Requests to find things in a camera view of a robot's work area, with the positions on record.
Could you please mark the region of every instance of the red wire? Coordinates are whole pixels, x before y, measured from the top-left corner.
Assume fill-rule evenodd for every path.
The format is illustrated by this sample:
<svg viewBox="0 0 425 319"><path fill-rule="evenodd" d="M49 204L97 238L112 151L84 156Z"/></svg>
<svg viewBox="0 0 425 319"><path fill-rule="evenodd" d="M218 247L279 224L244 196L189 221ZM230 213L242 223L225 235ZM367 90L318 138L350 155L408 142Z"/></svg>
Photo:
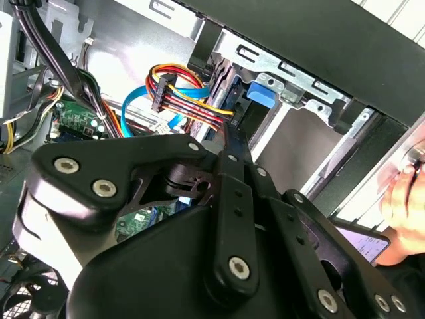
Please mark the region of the red wire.
<svg viewBox="0 0 425 319"><path fill-rule="evenodd" d="M191 73L189 73L186 70L183 70L181 68L176 68L174 66L166 66L164 68L159 68L157 70L157 72L168 72L168 71L176 72L177 75L179 75L179 76L181 74L188 76L192 81L190 81L188 78L184 78L184 79L187 80L188 82L190 82L196 88L202 88L202 86L203 86L202 82L199 79L197 79Z"/></svg>
<svg viewBox="0 0 425 319"><path fill-rule="evenodd" d="M184 105L184 107L189 108L189 109L190 109L192 112L194 112L194 113L202 114L202 115L206 116L207 118L209 118L209 119L211 119L211 120L214 120L214 121L217 121L217 122L223 123L223 119L222 119L222 118L219 118L219 117L217 117L217 116L213 116L212 114L209 114L209 113L206 113L206 112L204 112L204 111L202 111L202 110L199 110L199 109L197 109L197 108L194 108L194 107L193 107L193 106L191 106L190 104L186 104L186 103L184 103L183 101L180 101L180 100L178 100L178 99L176 99L176 98L174 98L174 97L172 97L172 96L168 96L168 95L166 95L166 96L165 96L165 99L166 99L166 100L169 100L169 101L172 101L172 102L174 102L174 103L178 103L178 104L180 104L180 105Z"/></svg>

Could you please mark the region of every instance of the cable connector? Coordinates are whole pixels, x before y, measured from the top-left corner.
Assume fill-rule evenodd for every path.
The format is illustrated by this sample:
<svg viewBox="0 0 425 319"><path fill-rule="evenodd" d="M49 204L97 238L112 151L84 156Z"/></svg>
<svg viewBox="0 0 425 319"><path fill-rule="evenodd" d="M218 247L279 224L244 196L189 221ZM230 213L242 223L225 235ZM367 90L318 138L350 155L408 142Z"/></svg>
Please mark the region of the cable connector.
<svg viewBox="0 0 425 319"><path fill-rule="evenodd" d="M163 76L161 76L161 78L159 78L158 89L153 98L152 110L154 110L157 113L161 110L161 105L164 100L167 86L169 84L175 86L176 82L177 82L176 74L164 74Z"/></svg>
<svg viewBox="0 0 425 319"><path fill-rule="evenodd" d="M87 37L86 40L84 40L84 43L87 45L93 45L94 39L92 37Z"/></svg>

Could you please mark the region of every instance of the fan grille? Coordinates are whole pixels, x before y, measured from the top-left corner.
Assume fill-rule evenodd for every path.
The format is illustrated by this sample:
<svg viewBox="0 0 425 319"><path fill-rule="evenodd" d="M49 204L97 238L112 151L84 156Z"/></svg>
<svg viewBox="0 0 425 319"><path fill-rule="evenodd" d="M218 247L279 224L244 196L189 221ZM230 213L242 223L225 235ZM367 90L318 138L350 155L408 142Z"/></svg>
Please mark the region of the fan grille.
<svg viewBox="0 0 425 319"><path fill-rule="evenodd" d="M52 279L53 276L56 276L54 273L53 274L44 274L44 275L49 278L49 280L48 280L49 284L55 285L55 286L58 284L58 281L56 279ZM37 286L37 285L33 285L33 288L35 290L40 289L40 287ZM25 287L21 287L17 294L29 295L29 292ZM26 312L29 309L30 303L31 303L31 300L28 300L28 301L25 301L25 302L22 302L22 303L16 305L15 307L10 309L9 311L6 311L3 314L3 319L13 319L14 317L17 317L18 315Z"/></svg>
<svg viewBox="0 0 425 319"><path fill-rule="evenodd" d="M29 292L28 292L27 289L25 289L25 287L21 287L21 289L19 289L17 294L29 294ZM9 311L6 311L3 314L3 319L12 319L12 318L26 312L29 309L30 303L31 303L31 301L28 300L28 301L25 301L25 302L22 302L22 303L16 305L15 307L10 309Z"/></svg>

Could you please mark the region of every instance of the finger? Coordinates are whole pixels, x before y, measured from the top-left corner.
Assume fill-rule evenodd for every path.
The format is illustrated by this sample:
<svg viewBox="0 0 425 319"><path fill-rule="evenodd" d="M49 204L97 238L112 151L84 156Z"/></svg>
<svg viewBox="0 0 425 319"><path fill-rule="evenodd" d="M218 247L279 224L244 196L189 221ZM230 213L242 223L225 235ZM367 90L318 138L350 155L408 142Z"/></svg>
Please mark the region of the finger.
<svg viewBox="0 0 425 319"><path fill-rule="evenodd" d="M392 192L394 191L394 187L396 185L396 182L398 180L398 176L396 179L394 179L388 189L386 190L384 197L381 201L381 213L384 217L385 221L392 226L392 207L391 207L391 198L392 198Z"/></svg>
<svg viewBox="0 0 425 319"><path fill-rule="evenodd" d="M415 214L420 214L420 219L423 220L425 215L425 165L422 164L419 175L416 178L410 191L408 199L408 209L415 212Z"/></svg>
<svg viewBox="0 0 425 319"><path fill-rule="evenodd" d="M409 165L401 172L391 197L392 208L392 227L398 228L404 225L407 220L407 200L409 196L410 186L415 174L413 166Z"/></svg>

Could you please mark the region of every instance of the wire bundle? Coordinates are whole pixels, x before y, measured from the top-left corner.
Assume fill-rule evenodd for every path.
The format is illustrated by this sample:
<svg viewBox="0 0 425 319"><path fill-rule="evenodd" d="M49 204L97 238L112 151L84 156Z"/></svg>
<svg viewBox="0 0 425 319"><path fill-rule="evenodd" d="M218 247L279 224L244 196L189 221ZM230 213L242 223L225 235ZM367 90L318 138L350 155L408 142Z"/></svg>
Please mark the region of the wire bundle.
<svg viewBox="0 0 425 319"><path fill-rule="evenodd" d="M188 68L179 64L162 64L154 66L146 78L147 93L153 100L155 98L157 88L160 81L159 74L176 74L179 78L187 81L194 88L202 89L204 84L199 78ZM217 131L220 125L233 115L233 112L214 108L205 104L202 100L192 98L185 94L182 89L176 89L169 84L166 89L162 108L170 110L174 113L181 114L192 120L200 121L213 130Z"/></svg>
<svg viewBox="0 0 425 319"><path fill-rule="evenodd" d="M46 120L46 117L48 116L48 113L53 109L56 103L62 98L64 91L65 91L64 87L58 88L58 90L56 90L56 93L53 96L49 97L52 99L52 101L48 101L40 105L40 108L38 109L37 115L35 117L35 121L33 125L31 126L31 128L16 142L12 142L12 146L9 149L6 148L6 150L3 152L4 154L12 153L16 149L32 141L37 136L38 132L43 126L44 120Z"/></svg>
<svg viewBox="0 0 425 319"><path fill-rule="evenodd" d="M99 86L85 70L74 68L40 18L35 0L9 0L21 28L47 67L58 77L76 101L96 111L111 138L122 137L118 121L109 106L102 101Z"/></svg>

